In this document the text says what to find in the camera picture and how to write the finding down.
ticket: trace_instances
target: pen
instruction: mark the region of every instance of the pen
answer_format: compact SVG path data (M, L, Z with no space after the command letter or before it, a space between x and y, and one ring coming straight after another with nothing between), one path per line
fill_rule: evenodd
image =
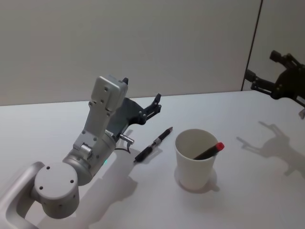
M135 158L134 158L134 163L136 162L142 162L151 152L153 151L154 148L156 148L173 130L173 127L168 128L165 130L159 137L157 137L154 142L150 145L147 146L141 153L139 153Z
M222 142L217 143L211 148L205 150L203 153L194 158L194 160L205 160L210 157L216 156L219 151L224 149L224 144Z

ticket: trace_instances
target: paper cup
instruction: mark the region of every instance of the paper cup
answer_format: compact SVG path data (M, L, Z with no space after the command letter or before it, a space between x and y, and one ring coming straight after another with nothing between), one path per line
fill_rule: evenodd
M209 179L215 157L193 160L218 143L216 137L199 129L185 130L175 141L178 179L188 190L201 189Z

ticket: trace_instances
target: white wall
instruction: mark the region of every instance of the white wall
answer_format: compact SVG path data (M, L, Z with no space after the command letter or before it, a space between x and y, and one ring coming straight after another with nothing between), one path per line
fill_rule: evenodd
M1 0L0 104L239 90L259 0Z
M285 68L269 59L272 50L305 63L304 23L304 0L264 0L248 69L275 82ZM244 89L250 86L246 81Z

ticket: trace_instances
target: cup rim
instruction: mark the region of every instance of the cup rim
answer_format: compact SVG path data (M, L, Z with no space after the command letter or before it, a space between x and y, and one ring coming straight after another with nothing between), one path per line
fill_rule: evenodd
M198 129L198 128L187 129L187 130L183 130L182 132L180 132L180 134L182 134L183 132L188 131L188 130L202 130L202 129ZM200 162L212 160L212 159L215 158L214 156L212 156L212 157L209 157L209 158L203 159L203 160L194 160L194 159L191 159L191 158L188 158L188 157L184 156L182 153L180 153L180 151L177 149L177 146L176 146L176 141L177 141L177 138L179 137L180 134L177 135L177 137L176 137L176 139L175 139L175 142L174 142L176 153L178 153L180 156L182 156L183 158L185 158L185 159L187 159L187 160L189 160L189 161L195 162L195 163L200 163Z

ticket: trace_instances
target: white table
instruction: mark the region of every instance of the white table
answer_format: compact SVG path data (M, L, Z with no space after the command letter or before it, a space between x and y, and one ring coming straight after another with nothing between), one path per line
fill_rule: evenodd
M135 99L142 106L152 98ZM301 106L258 92L168 96L160 114L131 126L135 155L166 128L174 131L144 164L113 153L94 180L80 187L76 212L47 217L35 203L27 219L41 229L298 229L305 227L305 121ZM21 166L61 161L88 113L87 102L0 107L0 184ZM283 133L275 135L266 126ZM174 140L201 128L224 142L209 185L189 193L175 181ZM242 149L242 138L256 147Z

